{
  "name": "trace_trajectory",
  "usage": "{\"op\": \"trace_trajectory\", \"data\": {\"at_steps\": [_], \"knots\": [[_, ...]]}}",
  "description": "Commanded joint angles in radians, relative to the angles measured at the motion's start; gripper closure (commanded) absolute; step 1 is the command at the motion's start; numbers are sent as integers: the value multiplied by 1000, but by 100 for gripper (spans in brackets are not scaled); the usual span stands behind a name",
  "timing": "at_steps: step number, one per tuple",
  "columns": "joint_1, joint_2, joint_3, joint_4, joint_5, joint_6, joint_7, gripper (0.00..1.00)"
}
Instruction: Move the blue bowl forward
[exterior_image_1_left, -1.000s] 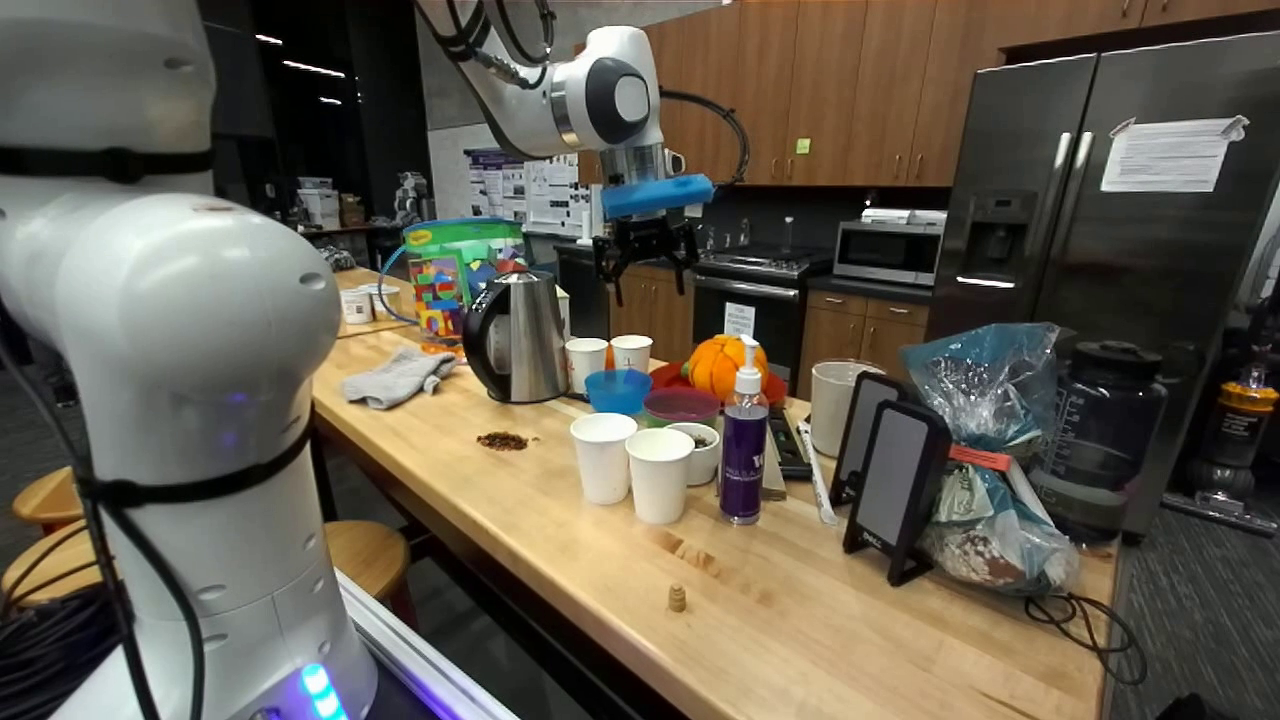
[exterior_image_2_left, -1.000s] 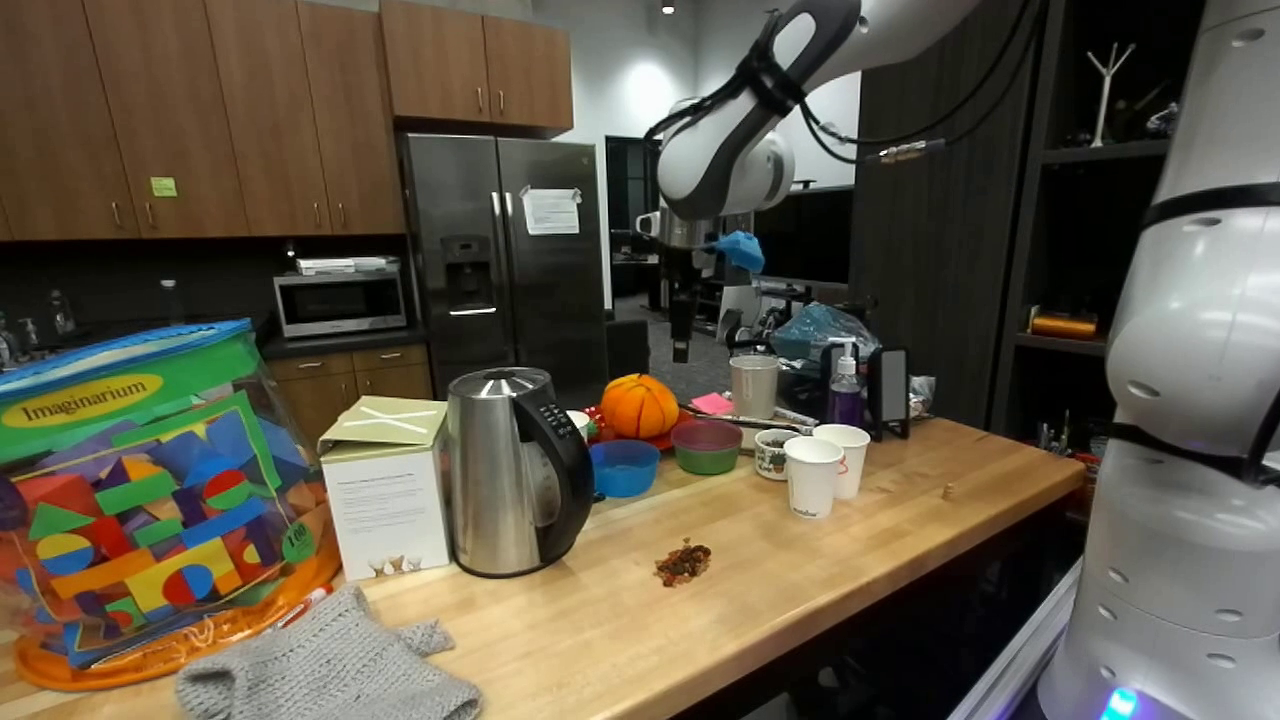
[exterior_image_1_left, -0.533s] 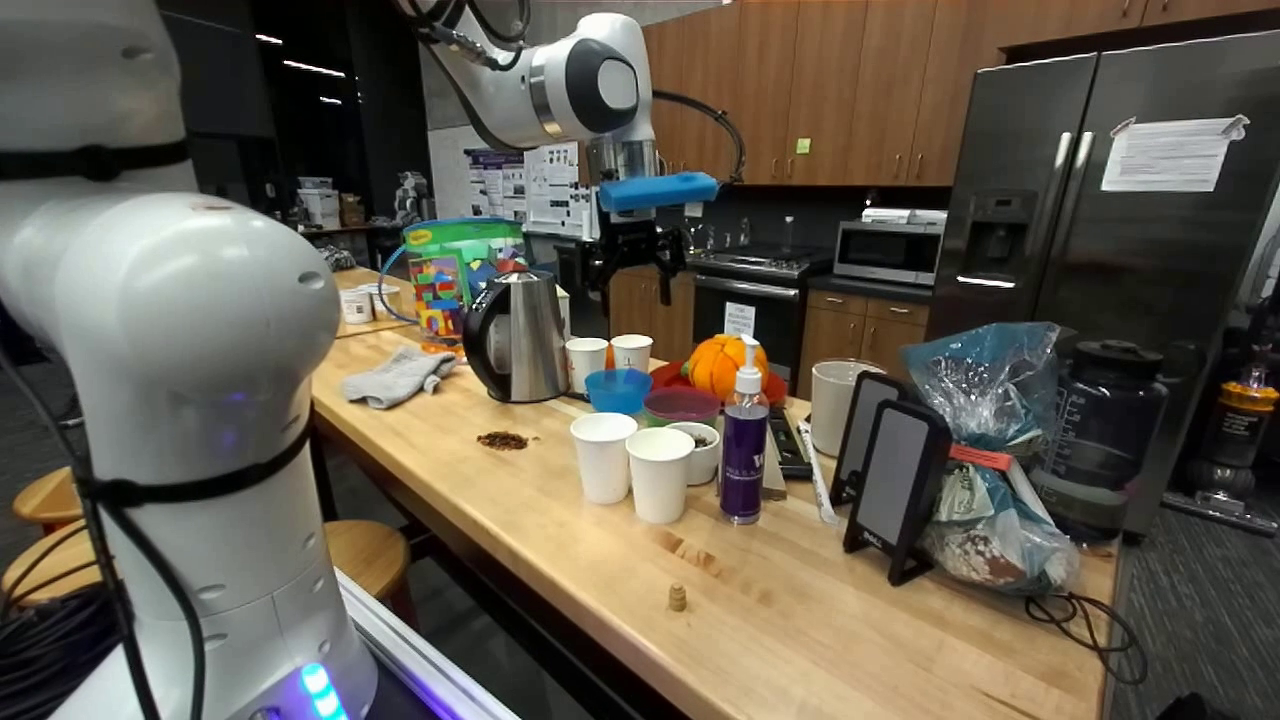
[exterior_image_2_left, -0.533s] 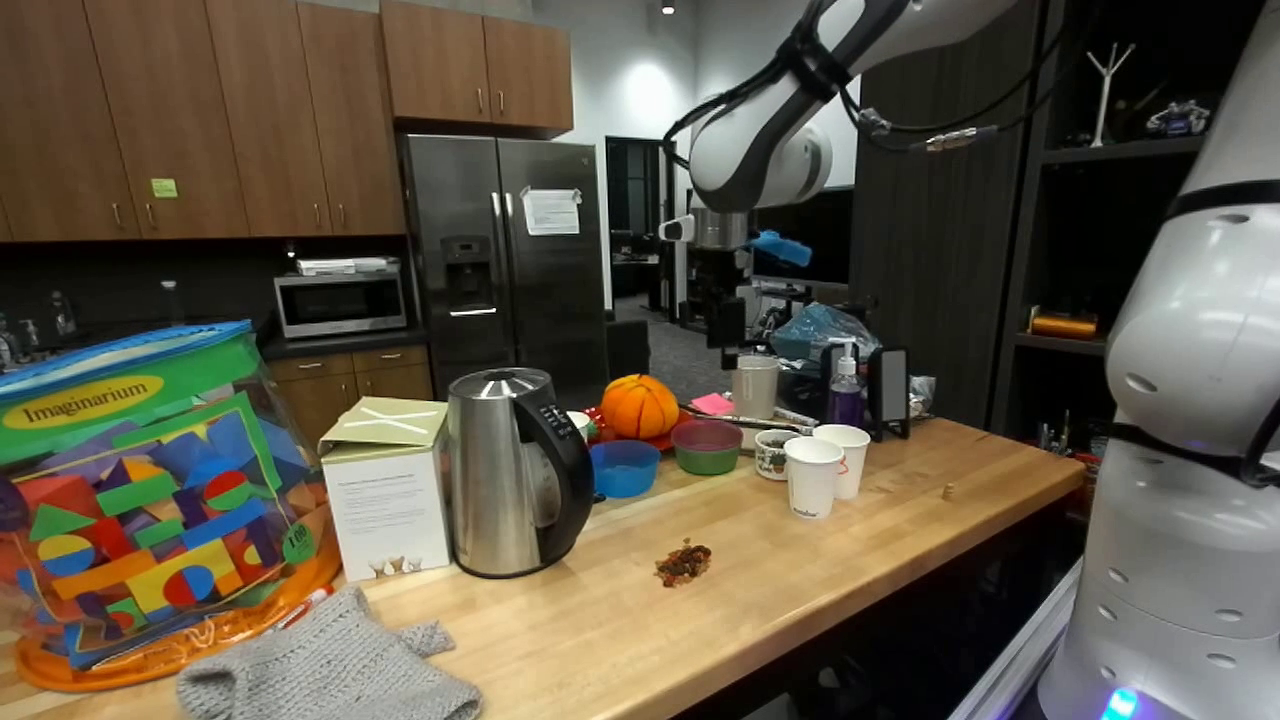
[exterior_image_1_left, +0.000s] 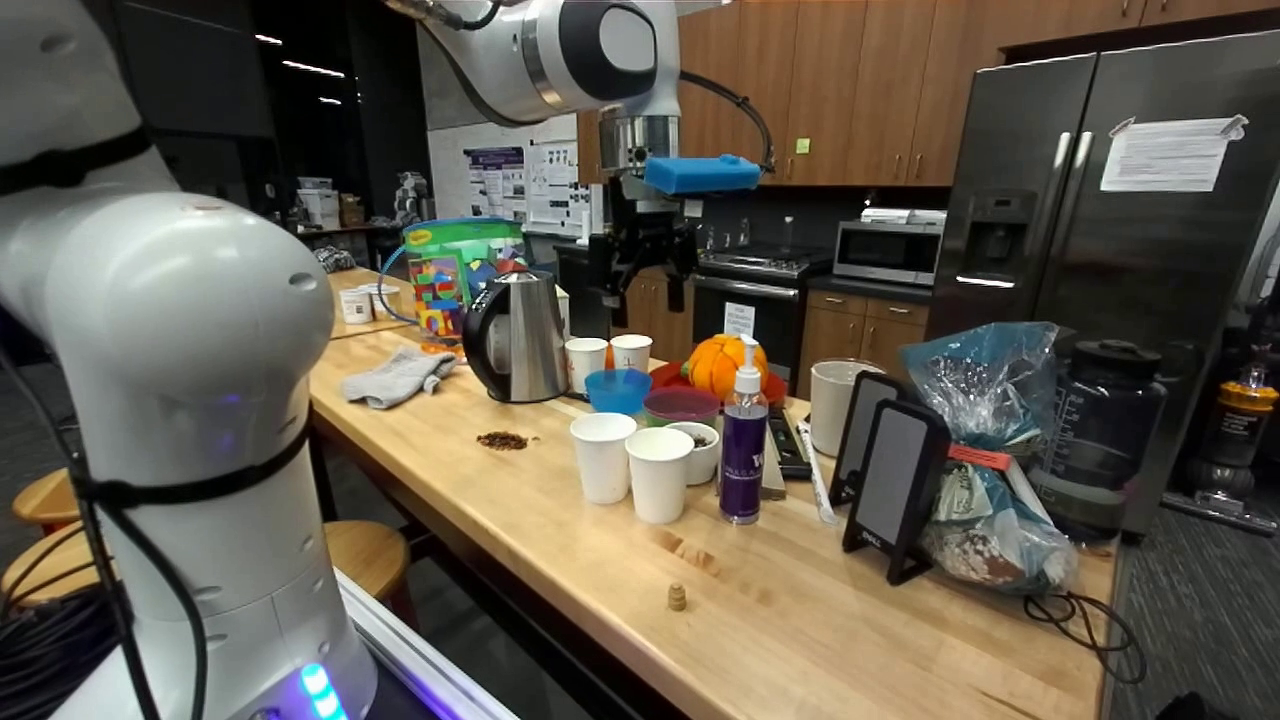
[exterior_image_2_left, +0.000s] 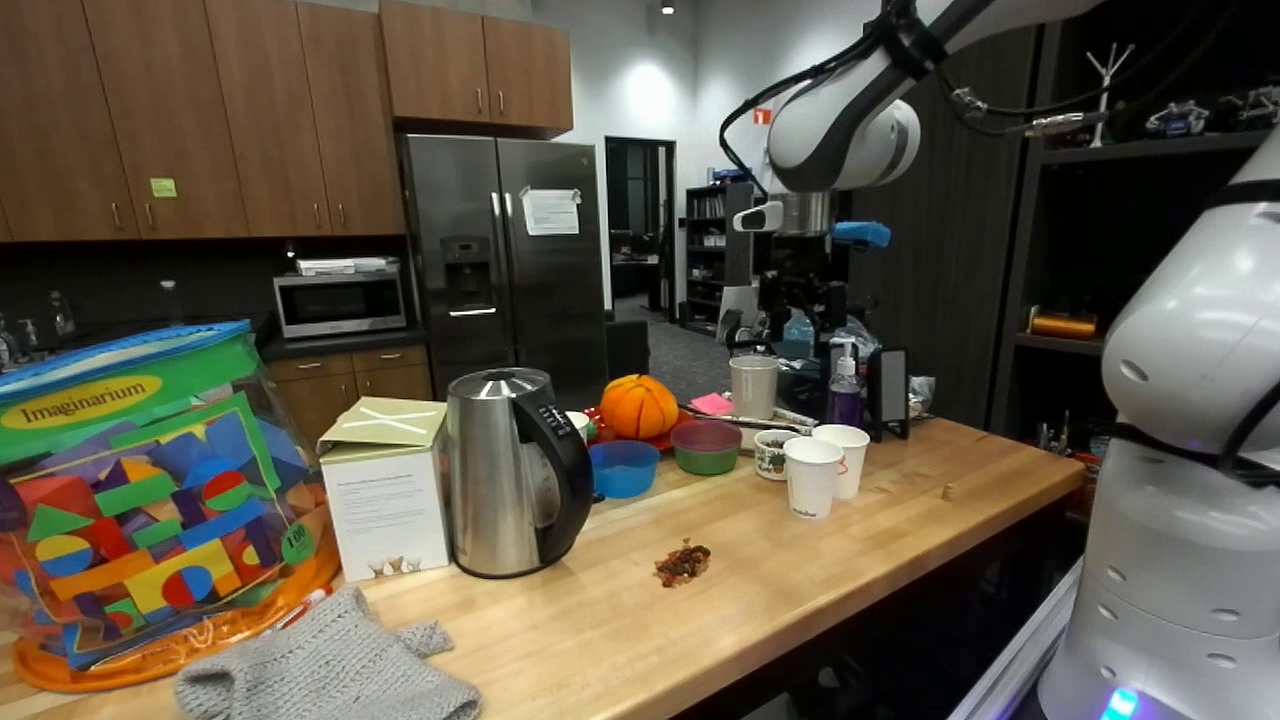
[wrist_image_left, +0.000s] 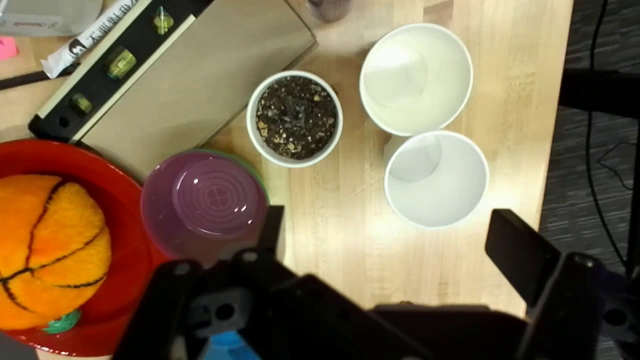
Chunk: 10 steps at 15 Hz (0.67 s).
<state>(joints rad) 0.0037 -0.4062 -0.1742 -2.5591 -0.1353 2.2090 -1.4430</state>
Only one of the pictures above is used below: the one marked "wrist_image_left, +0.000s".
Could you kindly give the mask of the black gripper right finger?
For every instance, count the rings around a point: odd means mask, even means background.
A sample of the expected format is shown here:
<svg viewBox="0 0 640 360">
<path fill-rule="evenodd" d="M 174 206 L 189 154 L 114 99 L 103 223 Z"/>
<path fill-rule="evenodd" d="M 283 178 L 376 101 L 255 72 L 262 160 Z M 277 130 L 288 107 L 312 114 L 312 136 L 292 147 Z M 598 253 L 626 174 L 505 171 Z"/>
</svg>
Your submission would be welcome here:
<svg viewBox="0 0 640 360">
<path fill-rule="evenodd" d="M 539 299 L 561 258 L 554 244 L 507 207 L 489 214 L 483 251 L 527 308 Z"/>
</svg>

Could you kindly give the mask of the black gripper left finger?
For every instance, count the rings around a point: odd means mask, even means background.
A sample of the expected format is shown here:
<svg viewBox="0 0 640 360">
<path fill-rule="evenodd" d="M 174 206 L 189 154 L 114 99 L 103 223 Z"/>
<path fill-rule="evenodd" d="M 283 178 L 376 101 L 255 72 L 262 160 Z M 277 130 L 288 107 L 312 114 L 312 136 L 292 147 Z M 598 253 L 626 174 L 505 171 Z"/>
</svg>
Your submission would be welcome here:
<svg viewBox="0 0 640 360">
<path fill-rule="evenodd" d="M 281 221 L 283 221 L 283 207 L 270 206 L 262 226 L 260 239 L 257 239 L 257 248 L 276 259 L 281 258 L 281 249 L 279 249 Z"/>
</svg>

